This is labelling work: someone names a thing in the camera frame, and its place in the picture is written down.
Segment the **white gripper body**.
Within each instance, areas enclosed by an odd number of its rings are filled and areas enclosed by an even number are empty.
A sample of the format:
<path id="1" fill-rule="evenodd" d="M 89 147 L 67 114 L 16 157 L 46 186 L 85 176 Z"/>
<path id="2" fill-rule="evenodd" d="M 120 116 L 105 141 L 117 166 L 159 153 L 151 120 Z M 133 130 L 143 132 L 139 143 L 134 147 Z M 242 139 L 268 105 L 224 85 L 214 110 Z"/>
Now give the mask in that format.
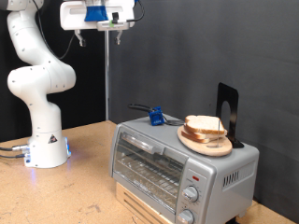
<path id="1" fill-rule="evenodd" d="M 75 0 L 60 7 L 64 30 L 127 30 L 134 26 L 135 0 Z"/>

